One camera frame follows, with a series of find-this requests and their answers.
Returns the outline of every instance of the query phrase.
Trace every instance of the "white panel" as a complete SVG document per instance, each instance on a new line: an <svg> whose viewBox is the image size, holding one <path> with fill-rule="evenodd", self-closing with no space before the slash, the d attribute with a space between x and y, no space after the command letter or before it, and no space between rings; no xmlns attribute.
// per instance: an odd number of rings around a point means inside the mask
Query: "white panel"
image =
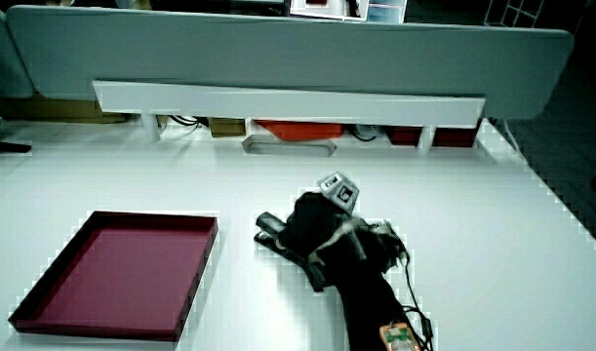
<svg viewBox="0 0 596 351"><path fill-rule="evenodd" d="M388 126L475 127L476 97L411 97L94 82L102 111Z"/></svg>

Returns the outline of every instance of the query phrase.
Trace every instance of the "robotic hand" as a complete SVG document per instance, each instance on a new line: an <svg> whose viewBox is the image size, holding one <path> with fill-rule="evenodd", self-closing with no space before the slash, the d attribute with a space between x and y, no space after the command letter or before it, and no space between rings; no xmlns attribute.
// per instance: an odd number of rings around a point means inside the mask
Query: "robotic hand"
<svg viewBox="0 0 596 351"><path fill-rule="evenodd" d="M300 266L316 292L332 285L338 289L352 351L431 350L429 320L417 304L401 305L382 277L404 259L408 267L402 241L389 223L368 224L351 214L358 188L345 176L330 175L319 186L320 193L302 194L287 223L261 214L255 240ZM421 316L425 340L413 330L409 311ZM407 348L391 348L386 341L383 328L398 322L409 329Z"/></svg>

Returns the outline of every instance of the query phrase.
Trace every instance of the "cardboard box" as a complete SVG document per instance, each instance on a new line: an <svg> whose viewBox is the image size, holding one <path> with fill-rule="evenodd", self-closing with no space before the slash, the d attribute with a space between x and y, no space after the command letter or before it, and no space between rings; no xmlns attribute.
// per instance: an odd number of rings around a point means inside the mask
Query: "cardboard box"
<svg viewBox="0 0 596 351"><path fill-rule="evenodd" d="M246 121L233 118L209 118L213 137L239 137L246 134Z"/></svg>

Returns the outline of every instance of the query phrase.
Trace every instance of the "black glove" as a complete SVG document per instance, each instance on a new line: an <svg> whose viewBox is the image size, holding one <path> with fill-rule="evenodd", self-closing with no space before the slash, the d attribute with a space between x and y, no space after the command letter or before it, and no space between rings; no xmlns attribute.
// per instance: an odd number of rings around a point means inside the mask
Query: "black glove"
<svg viewBox="0 0 596 351"><path fill-rule="evenodd" d="M287 219L287 227L279 239L294 253L308 257L349 219L349 214L323 195L305 193L296 201L295 211ZM361 244L358 251L356 238ZM402 305L382 277L382 272L390 267L389 255L401 250L404 249L399 238L395 241L358 230L353 236L342 236L317 251L326 266L327 279L341 296L351 351L384 351L379 328L391 321L409 324Z"/></svg>

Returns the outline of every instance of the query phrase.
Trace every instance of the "red box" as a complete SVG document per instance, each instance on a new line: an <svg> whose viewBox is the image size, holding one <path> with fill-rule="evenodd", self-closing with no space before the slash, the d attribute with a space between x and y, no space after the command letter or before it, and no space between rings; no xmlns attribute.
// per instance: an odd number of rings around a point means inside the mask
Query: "red box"
<svg viewBox="0 0 596 351"><path fill-rule="evenodd" d="M262 120L257 120L257 123L284 141L325 139L340 137L343 134L343 125L336 123Z"/></svg>
<svg viewBox="0 0 596 351"><path fill-rule="evenodd" d="M178 341L215 217L94 212L9 318L18 332Z"/></svg>
<svg viewBox="0 0 596 351"><path fill-rule="evenodd" d="M391 127L386 135L393 145L417 146L422 127Z"/></svg>

